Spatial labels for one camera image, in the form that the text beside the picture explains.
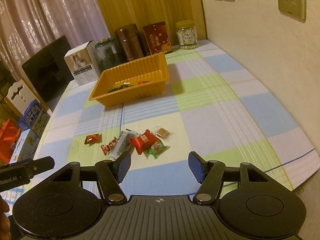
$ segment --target black monitor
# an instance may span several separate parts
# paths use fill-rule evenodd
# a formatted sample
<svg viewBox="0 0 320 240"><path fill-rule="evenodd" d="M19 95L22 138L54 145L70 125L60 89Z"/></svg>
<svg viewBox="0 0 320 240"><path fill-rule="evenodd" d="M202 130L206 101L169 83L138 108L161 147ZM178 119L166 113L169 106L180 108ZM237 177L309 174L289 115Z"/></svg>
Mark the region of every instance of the black monitor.
<svg viewBox="0 0 320 240"><path fill-rule="evenodd" d="M74 79L64 60L70 49L67 38L61 36L22 65L22 69L45 102L61 96L69 82Z"/></svg>

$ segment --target product box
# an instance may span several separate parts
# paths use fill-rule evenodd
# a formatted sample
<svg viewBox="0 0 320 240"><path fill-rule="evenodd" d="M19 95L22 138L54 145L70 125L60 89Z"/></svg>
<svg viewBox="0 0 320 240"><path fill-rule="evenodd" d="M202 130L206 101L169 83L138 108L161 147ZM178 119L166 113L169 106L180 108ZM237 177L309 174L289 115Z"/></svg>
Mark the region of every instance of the product box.
<svg viewBox="0 0 320 240"><path fill-rule="evenodd" d="M64 56L64 60L79 86L98 80L101 74L94 46L94 42L89 41L69 50Z"/></svg>
<svg viewBox="0 0 320 240"><path fill-rule="evenodd" d="M49 119L49 114L44 111L42 106L35 99L30 102L27 109L20 117L18 125L22 131L31 129L36 133L36 135L41 137Z"/></svg>
<svg viewBox="0 0 320 240"><path fill-rule="evenodd" d="M12 154L10 163L15 163L19 161L24 161L26 159L33 159L35 156L40 138L33 132L33 130L28 129L21 133L14 152Z"/></svg>
<svg viewBox="0 0 320 240"><path fill-rule="evenodd" d="M164 52L172 52L171 43L165 22L153 23L143 26L143 32L146 36L151 55Z"/></svg>

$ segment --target chair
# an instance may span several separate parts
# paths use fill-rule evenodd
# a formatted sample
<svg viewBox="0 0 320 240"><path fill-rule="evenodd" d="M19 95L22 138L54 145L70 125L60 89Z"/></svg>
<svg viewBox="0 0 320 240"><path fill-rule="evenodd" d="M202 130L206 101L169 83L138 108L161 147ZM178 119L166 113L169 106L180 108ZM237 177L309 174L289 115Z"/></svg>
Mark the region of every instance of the chair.
<svg viewBox="0 0 320 240"><path fill-rule="evenodd" d="M52 111L45 104L45 102L36 95L33 90L28 86L24 79L21 79L9 88L7 99L13 104L17 110L23 114L31 101L37 99L42 108L51 116Z"/></svg>

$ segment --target plastic jar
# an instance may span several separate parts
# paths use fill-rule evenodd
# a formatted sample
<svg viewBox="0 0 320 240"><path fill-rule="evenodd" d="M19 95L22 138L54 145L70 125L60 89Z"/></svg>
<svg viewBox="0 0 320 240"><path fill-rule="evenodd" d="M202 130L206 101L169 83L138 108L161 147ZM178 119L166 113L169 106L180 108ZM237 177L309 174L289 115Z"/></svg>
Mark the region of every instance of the plastic jar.
<svg viewBox="0 0 320 240"><path fill-rule="evenodd" d="M181 49L198 48L198 36L194 21L184 20L176 22L179 46Z"/></svg>

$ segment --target pink curtain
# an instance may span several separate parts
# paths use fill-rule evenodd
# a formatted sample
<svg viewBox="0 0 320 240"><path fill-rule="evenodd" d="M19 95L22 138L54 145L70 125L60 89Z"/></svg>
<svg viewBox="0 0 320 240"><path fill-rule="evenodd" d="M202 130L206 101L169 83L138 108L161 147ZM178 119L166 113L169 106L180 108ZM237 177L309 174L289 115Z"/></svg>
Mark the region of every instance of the pink curtain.
<svg viewBox="0 0 320 240"><path fill-rule="evenodd" d="M0 0L0 59L15 79L29 82L21 65L62 35L71 48L110 37L97 0Z"/></svg>

